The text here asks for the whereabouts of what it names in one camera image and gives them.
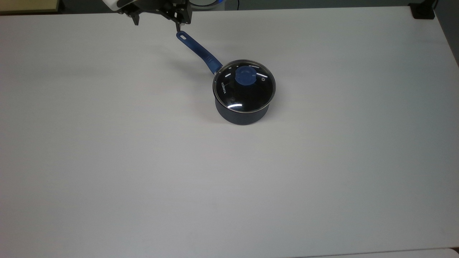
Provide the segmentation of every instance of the blue handle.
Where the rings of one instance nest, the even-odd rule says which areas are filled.
[[[197,43],[196,40],[190,37],[185,31],[177,32],[177,38],[193,50],[193,52],[195,52],[200,58],[202,58],[213,74],[222,67],[222,63],[220,63],[209,51],[207,51],[207,49]]]

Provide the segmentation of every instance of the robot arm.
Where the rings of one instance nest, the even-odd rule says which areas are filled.
[[[189,0],[103,0],[105,4],[120,14],[131,17],[139,25],[139,14],[143,12],[161,14],[175,22],[177,31],[182,24],[191,23],[191,6]]]

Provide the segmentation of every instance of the white table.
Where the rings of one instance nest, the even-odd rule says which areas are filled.
[[[171,21],[0,17],[0,256],[276,258],[459,245],[459,69],[409,7],[196,12],[276,78],[236,126]]]

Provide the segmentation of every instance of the blue lid knob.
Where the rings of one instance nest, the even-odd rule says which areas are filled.
[[[252,85],[257,81],[257,71],[250,66],[241,66],[236,69],[235,79],[243,86]]]

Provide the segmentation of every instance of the saucepan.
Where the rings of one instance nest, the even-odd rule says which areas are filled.
[[[251,60],[222,65],[186,32],[177,32],[177,38],[202,58],[215,75],[215,106],[223,118],[234,124],[247,125],[266,114],[276,92],[276,82],[264,65]]]

